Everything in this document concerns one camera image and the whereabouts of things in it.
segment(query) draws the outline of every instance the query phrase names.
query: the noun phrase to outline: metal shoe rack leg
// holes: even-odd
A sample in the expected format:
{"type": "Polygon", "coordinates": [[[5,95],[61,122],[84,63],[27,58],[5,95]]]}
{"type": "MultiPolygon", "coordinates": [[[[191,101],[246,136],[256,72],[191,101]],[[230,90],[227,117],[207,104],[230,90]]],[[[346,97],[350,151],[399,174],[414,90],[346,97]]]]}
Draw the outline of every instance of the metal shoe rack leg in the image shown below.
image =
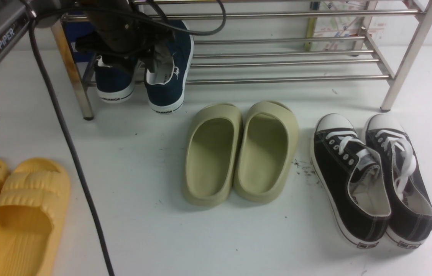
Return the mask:
{"type": "MultiPolygon", "coordinates": [[[[135,4],[146,5],[145,0],[133,0],[135,4]]],[[[223,0],[229,2],[282,2],[287,0],[223,0]]],[[[293,0],[299,2],[310,2],[309,0],[293,0]]],[[[159,5],[184,5],[191,3],[214,3],[214,0],[155,0],[159,5]]],[[[319,42],[319,41],[356,41],[354,49],[347,51],[316,51],[316,52],[281,52],[281,53],[249,53],[249,54],[195,54],[194,58],[203,59],[221,59],[221,58],[271,58],[271,57],[303,57],[303,56],[356,56],[368,54],[372,58],[356,58],[356,59],[326,59],[316,61],[275,61],[275,62],[234,62],[234,63],[195,63],[191,68],[239,68],[239,67],[261,67],[261,66],[299,66],[299,65],[340,65],[340,64],[364,64],[375,63],[382,72],[381,75],[356,75],[356,76],[316,76],[316,77],[274,77],[260,79],[218,79],[218,80],[187,80],[187,84],[268,84],[276,82],[321,82],[321,81],[372,81],[384,80],[389,84],[389,91],[381,105],[382,112],[388,112],[395,102],[400,89],[407,78],[407,75],[412,68],[412,65],[419,53],[421,46],[427,36],[432,25],[432,0],[426,7],[419,4],[418,0],[401,0],[406,6],[402,10],[377,10],[377,1],[366,1],[365,10],[350,10],[350,11],[309,11],[309,12],[272,12],[272,13],[228,13],[228,20],[243,20],[243,19],[282,19],[291,17],[340,17],[340,16],[355,16],[362,17],[362,27],[358,36],[353,37],[319,37],[319,38],[286,38],[286,39],[254,39],[254,40],[212,40],[212,41],[197,41],[196,45],[230,45],[230,44],[263,44],[263,43],[304,43],[304,42],[319,42]],[[378,46],[368,34],[368,28],[371,19],[374,16],[414,16],[419,25],[412,37],[410,45],[405,52],[405,56],[398,68],[397,72],[393,72],[383,55],[378,49],[378,46]]],[[[168,14],[172,20],[214,20],[221,19],[221,14],[168,14]]],[[[65,15],[61,20],[52,27],[52,31],[57,42],[59,51],[64,61],[67,74],[79,102],[79,107],[86,120],[93,119],[93,110],[88,100],[86,91],[88,87],[96,86],[95,82],[91,81],[93,70],[93,59],[89,62],[86,72],[81,77],[76,64],[72,59],[72,54],[67,45],[66,36],[62,23],[71,21],[87,21],[85,16],[81,15],[65,15]]]]}

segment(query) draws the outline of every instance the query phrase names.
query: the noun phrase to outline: shoe tongue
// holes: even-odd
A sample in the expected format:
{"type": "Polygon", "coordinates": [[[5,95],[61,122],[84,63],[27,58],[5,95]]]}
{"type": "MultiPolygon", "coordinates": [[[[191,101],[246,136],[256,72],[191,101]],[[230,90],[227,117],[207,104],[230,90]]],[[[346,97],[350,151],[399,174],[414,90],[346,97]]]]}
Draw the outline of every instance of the shoe tongue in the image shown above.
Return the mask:
{"type": "Polygon", "coordinates": [[[367,185],[371,179],[374,179],[381,168],[367,149],[364,148],[359,151],[357,156],[359,157],[359,162],[350,180],[349,189],[351,194],[360,184],[367,185]]]}

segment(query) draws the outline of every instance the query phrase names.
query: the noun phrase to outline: white floor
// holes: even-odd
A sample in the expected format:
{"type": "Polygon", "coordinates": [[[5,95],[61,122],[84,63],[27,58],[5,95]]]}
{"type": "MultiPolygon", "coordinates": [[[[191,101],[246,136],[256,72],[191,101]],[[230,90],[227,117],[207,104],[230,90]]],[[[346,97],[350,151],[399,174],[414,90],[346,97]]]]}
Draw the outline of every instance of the white floor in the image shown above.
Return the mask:
{"type": "MultiPolygon", "coordinates": [[[[405,48],[382,50],[396,68],[405,48]]],[[[58,52],[43,52],[43,57],[116,275],[432,275],[432,233],[415,251],[398,248],[386,237],[372,250],[349,246],[335,227],[326,194],[309,163],[316,121],[336,112],[360,130],[378,112],[386,82],[187,86],[183,108],[165,116],[150,110],[143,87],[119,105],[100,102],[90,89],[95,120],[89,122],[82,119],[58,52]],[[288,105],[302,130],[298,165],[291,168],[282,195],[267,205],[249,203],[234,192],[216,208],[188,204],[181,185],[186,131],[193,115],[216,102],[231,102],[246,112],[265,99],[288,105]]],[[[265,68],[249,69],[246,75],[296,72],[347,75],[354,70],[265,68]]],[[[198,78],[213,75],[191,73],[198,78]]],[[[71,156],[29,52],[14,52],[0,65],[0,114],[0,156],[9,165],[32,156],[49,157],[64,164],[72,177],[72,198],[53,274],[106,275],[71,156]]],[[[432,47],[422,49],[391,114],[412,139],[432,201],[432,47]]]]}

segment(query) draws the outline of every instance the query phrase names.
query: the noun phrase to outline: canvas sneaker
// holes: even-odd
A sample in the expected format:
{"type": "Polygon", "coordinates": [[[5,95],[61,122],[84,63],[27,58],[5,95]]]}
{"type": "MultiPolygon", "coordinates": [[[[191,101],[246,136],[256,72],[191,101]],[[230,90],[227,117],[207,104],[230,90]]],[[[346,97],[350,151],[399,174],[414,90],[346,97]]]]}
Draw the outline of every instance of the canvas sneaker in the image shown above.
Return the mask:
{"type": "MultiPolygon", "coordinates": [[[[172,26],[188,29],[183,21],[169,21],[172,26]]],[[[184,103],[184,91],[190,63],[194,54],[194,39],[186,33],[175,32],[173,42],[163,47],[154,73],[145,70],[144,84],[149,106],[160,114],[170,114],[184,103]]]]}
{"type": "Polygon", "coordinates": [[[386,234],[399,247],[418,248],[432,230],[432,205],[410,138],[393,117],[380,114],[366,123],[363,140],[381,155],[392,211],[386,234]]]}
{"type": "Polygon", "coordinates": [[[139,66],[137,58],[134,72],[127,73],[121,69],[106,65],[102,57],[95,64],[95,80],[97,82],[97,94],[106,103],[121,103],[127,101],[134,92],[135,72],[139,66]]]}
{"type": "Polygon", "coordinates": [[[316,125],[311,161],[340,232],[358,248],[375,247],[391,216],[379,154],[345,117],[330,114],[316,125]]]}

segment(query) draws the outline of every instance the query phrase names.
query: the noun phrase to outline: white rubber toe cap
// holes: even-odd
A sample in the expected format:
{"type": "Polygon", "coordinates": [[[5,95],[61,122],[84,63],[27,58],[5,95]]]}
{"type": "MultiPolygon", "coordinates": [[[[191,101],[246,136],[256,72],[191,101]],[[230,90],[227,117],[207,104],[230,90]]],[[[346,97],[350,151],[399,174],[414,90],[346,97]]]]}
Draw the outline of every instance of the white rubber toe cap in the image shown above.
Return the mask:
{"type": "Polygon", "coordinates": [[[368,130],[389,128],[389,129],[396,129],[405,132],[401,127],[400,123],[398,123],[398,121],[395,118],[393,118],[391,115],[387,115],[387,114],[380,114],[371,117],[367,128],[368,130]]]}
{"type": "Polygon", "coordinates": [[[325,115],[318,124],[316,131],[322,131],[334,128],[354,128],[352,124],[340,114],[325,115]]]}

